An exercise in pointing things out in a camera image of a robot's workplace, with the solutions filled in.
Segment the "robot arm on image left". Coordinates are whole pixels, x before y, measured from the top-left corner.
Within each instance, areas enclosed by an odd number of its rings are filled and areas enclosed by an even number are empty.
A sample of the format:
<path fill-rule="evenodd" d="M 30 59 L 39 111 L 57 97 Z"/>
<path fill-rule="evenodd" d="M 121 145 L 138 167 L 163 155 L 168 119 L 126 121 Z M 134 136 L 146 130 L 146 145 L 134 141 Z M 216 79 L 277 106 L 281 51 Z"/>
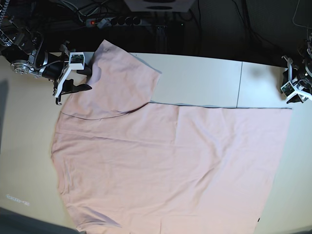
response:
<path fill-rule="evenodd" d="M 76 86 L 73 79 L 68 79 L 72 71 L 91 77 L 92 69 L 84 53 L 69 50 L 68 41 L 60 45 L 60 56 L 47 52 L 43 34 L 16 24 L 8 12 L 9 3 L 0 2 L 0 54 L 10 63 L 12 71 L 51 81 L 56 105 L 61 105 L 63 95 L 91 90 L 87 83 Z"/>

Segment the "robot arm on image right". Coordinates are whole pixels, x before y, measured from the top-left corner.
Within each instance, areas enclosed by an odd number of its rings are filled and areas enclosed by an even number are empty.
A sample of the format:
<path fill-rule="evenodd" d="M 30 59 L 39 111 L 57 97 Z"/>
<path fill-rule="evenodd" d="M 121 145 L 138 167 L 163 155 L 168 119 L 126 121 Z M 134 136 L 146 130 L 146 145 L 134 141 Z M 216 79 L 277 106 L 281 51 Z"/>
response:
<path fill-rule="evenodd" d="M 294 63 L 292 58 L 283 56 L 287 62 L 287 69 L 283 72 L 283 82 L 280 92 L 285 95 L 286 103 L 304 103 L 312 99 L 312 35 L 299 47 L 298 53 L 302 57 L 300 64 Z"/>

